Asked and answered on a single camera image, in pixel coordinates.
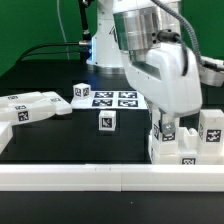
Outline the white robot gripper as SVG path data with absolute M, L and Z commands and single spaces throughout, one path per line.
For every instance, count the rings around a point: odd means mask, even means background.
M 151 49 L 144 63 L 134 63 L 128 53 L 121 53 L 127 81 L 144 96 L 149 117 L 152 116 L 153 104 L 162 110 L 159 123 L 164 135 L 175 132 L 173 117 L 195 114 L 202 106 L 196 58 L 190 49 L 187 49 L 187 54 L 188 73 L 183 76 L 184 59 L 180 46 Z

